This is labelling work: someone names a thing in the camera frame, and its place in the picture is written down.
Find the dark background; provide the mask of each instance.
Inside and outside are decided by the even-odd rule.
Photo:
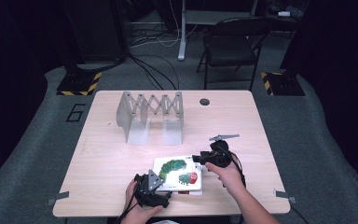
[[[44,75],[63,66],[50,17],[60,21],[55,35],[83,63],[61,1],[0,0],[0,167],[43,101]],[[310,1],[282,68],[293,64],[320,97],[331,134],[358,172],[358,2]]]

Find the office chair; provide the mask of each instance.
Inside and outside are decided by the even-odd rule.
[[[262,43],[269,35],[269,29],[269,21],[262,17],[227,19],[212,26],[210,33],[203,38],[204,51],[197,68],[199,72],[200,66],[205,64],[204,89],[207,89],[208,83],[213,83],[208,81],[208,66],[236,66],[235,71],[238,71],[243,65],[253,65],[251,78],[215,81],[250,81],[249,91],[251,91]]]

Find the yellow black striped tape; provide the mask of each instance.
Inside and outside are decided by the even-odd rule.
[[[94,92],[95,88],[97,88],[97,84],[100,80],[101,75],[101,73],[95,75],[87,91],[57,91],[57,95],[91,95]]]
[[[269,73],[272,75],[281,75],[282,73]],[[274,92],[272,91],[271,85],[269,84],[269,79],[267,78],[267,73],[262,72],[261,77],[263,78],[264,87],[266,88],[268,95],[274,95]]]

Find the metal bracket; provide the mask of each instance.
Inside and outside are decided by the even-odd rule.
[[[223,139],[228,139],[228,138],[233,138],[233,137],[239,137],[239,134],[225,134],[225,135],[221,135],[218,134],[216,137],[210,138],[209,141],[221,141]]]
[[[66,192],[62,192],[62,193],[59,193],[57,194],[54,198],[50,198],[46,201],[46,205],[49,206],[49,205],[53,205],[55,204],[55,202],[59,199],[64,199],[64,198],[68,198],[69,197],[69,191],[66,191]]]
[[[278,190],[274,190],[275,196],[278,198],[285,198],[287,199],[290,203],[297,203],[297,199],[296,197],[289,197],[289,194],[283,191],[278,191]]]
[[[156,175],[152,170],[149,170],[148,174],[148,193],[156,191],[156,189],[162,185],[164,181],[159,178],[158,175]]]

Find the table leg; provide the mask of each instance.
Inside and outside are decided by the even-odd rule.
[[[180,40],[178,60],[183,61],[186,53],[186,0],[182,1],[182,37]]]

